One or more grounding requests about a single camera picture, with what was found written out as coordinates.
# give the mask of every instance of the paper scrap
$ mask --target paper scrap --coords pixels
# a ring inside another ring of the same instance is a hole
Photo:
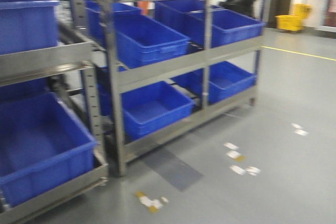
[[[135,195],[138,197],[141,204],[147,207],[148,211],[155,213],[163,207],[163,204],[158,200],[151,200],[147,195],[141,191],[137,191]]]
[[[163,207],[163,204],[158,199],[155,199],[152,201],[152,206],[157,209],[161,209]]]
[[[233,151],[233,150],[226,153],[226,155],[228,155],[230,158],[232,158],[233,160],[237,162],[241,162],[245,159],[245,156],[242,156],[242,154],[240,154],[237,151]]]
[[[307,131],[301,130],[301,129],[296,129],[294,133],[301,135],[301,136],[307,136],[309,133]]]
[[[229,149],[231,149],[231,150],[237,150],[237,149],[239,149],[238,146],[236,146],[236,145],[234,145],[232,143],[229,143],[229,142],[225,143],[224,146],[227,147],[227,148],[229,148]]]
[[[230,166],[230,169],[239,175],[244,175],[246,173],[244,169],[236,165]]]
[[[139,198],[139,201],[141,204],[147,206],[147,207],[151,207],[153,205],[153,202],[150,198],[148,198],[147,196],[142,196]]]
[[[249,166],[245,169],[245,171],[247,171],[249,174],[251,174],[252,176],[257,176],[258,174],[261,173],[261,170],[257,167],[253,167],[253,166]]]
[[[299,125],[299,124],[292,123],[291,125],[292,125],[292,127],[296,128],[296,129],[300,129],[300,130],[303,129],[303,127],[301,125]]]
[[[237,151],[229,151],[228,153],[226,153],[226,155],[228,155],[230,158],[233,159],[236,159],[241,156],[241,154]]]
[[[165,204],[168,204],[169,203],[169,200],[166,198],[166,197],[161,197],[161,201]]]

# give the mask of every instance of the grey epoxy floor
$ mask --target grey epoxy floor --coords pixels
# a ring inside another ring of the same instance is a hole
[[[334,43],[274,30],[266,31],[265,40],[265,46],[329,58],[335,58]],[[177,190],[139,159],[129,165],[127,177],[111,176],[106,186],[29,223],[335,223],[336,62],[270,49],[263,53],[257,106],[242,106],[164,146],[203,175],[188,189]],[[248,69],[250,59],[234,63]],[[295,134],[291,123],[309,134]],[[227,157],[225,142],[238,145],[246,159],[237,163]],[[261,174],[237,175],[229,169],[232,164],[256,166]],[[137,190],[170,202],[150,214],[134,196]]]

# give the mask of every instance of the metal shelving rack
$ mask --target metal shelving rack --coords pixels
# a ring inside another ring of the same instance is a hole
[[[98,141],[94,150],[94,169],[13,208],[6,205],[0,194],[0,206],[5,210],[0,214],[1,224],[25,223],[107,181],[108,164],[104,154],[96,74],[91,62],[92,44],[76,31],[65,32],[62,26],[60,31],[63,42],[71,44],[1,55],[0,87],[80,70],[83,88],[86,91],[89,126]]]
[[[85,7],[82,0],[71,0],[76,7],[74,19],[81,22],[85,18]],[[230,110],[246,101],[254,104],[257,97],[257,87],[253,86],[248,90],[241,92],[222,102],[209,105],[208,98],[208,80],[209,67],[215,63],[222,62],[234,57],[256,52],[254,72],[258,74],[260,62],[260,50],[263,37],[236,42],[226,46],[210,48],[211,43],[211,26],[212,12],[210,0],[205,0],[206,20],[205,20],[205,50],[181,56],[175,59],[151,64],[144,67],[139,67],[124,72],[118,72],[117,46],[115,42],[115,33],[113,29],[113,20],[110,13],[111,4],[115,2],[137,2],[137,1],[153,1],[153,0],[96,0],[101,6],[101,17],[104,27],[105,36],[107,38],[106,59],[110,69],[111,93],[114,114],[115,140],[118,153],[119,174],[126,174],[127,163],[138,158],[142,154],[176,138],[177,136],[197,127],[198,125],[220,115],[224,111]],[[264,17],[267,17],[270,0],[264,3]],[[138,139],[131,143],[125,142],[123,118],[122,118],[122,101],[121,94],[139,87],[143,87],[158,81],[168,78],[203,69],[203,95],[202,109],[193,113],[188,118],[169,125],[159,131],[156,131],[148,136]]]
[[[325,16],[328,12],[328,2],[329,2],[329,0],[324,0],[324,8],[322,9],[322,13],[321,13],[320,26],[317,28],[317,30],[319,30],[319,31],[329,31],[329,32],[332,32],[332,33],[336,33],[336,27],[326,26],[324,24]]]

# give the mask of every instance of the tape piece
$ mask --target tape piece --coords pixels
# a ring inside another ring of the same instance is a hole
[[[241,161],[243,161],[245,159],[245,156],[239,156],[239,157],[237,157],[237,158],[234,158],[234,160],[235,161],[237,161],[237,162],[241,162]]]
[[[230,169],[239,175],[244,175],[246,173],[244,169],[236,165],[230,166]]]
[[[294,133],[298,134],[298,135],[301,135],[301,136],[307,136],[309,134],[309,132],[307,131],[304,131],[304,130],[301,130],[301,129],[296,129],[294,131]]]
[[[235,150],[235,151],[239,149],[238,146],[236,146],[236,145],[234,145],[232,143],[229,143],[229,142],[225,143],[224,146],[227,147],[227,148],[229,148],[229,149],[231,149],[231,150]]]

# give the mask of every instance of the blue plastic bin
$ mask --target blue plastic bin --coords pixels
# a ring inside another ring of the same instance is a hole
[[[182,56],[190,40],[143,15],[116,17],[115,28],[118,58],[129,68]]]
[[[190,12],[203,12],[205,2],[203,0],[161,0],[154,1],[154,18],[173,28],[180,33],[186,34],[185,20],[186,14]],[[213,9],[223,9],[220,6],[213,5]]]
[[[203,71],[196,70],[172,78],[178,85],[202,94]],[[255,85],[256,75],[227,61],[210,67],[209,102],[216,103]]]
[[[232,10],[213,11],[212,47],[260,36],[265,23]],[[185,35],[199,45],[204,44],[204,12],[189,13],[185,19]]]
[[[0,55],[57,45],[57,0],[0,0]]]
[[[101,114],[111,115],[110,92],[98,85]],[[139,139],[191,114],[194,101],[166,82],[158,82],[122,94],[126,133]]]
[[[52,93],[0,104],[0,190],[17,206],[93,169],[96,140]]]
[[[96,38],[99,43],[105,45],[103,28],[100,26],[100,6],[92,1],[85,0],[88,15],[89,30],[91,36]],[[112,5],[114,17],[122,15],[140,15],[141,9],[135,6],[129,6],[122,3]]]
[[[0,102],[21,99],[48,91],[45,78],[0,87]]]

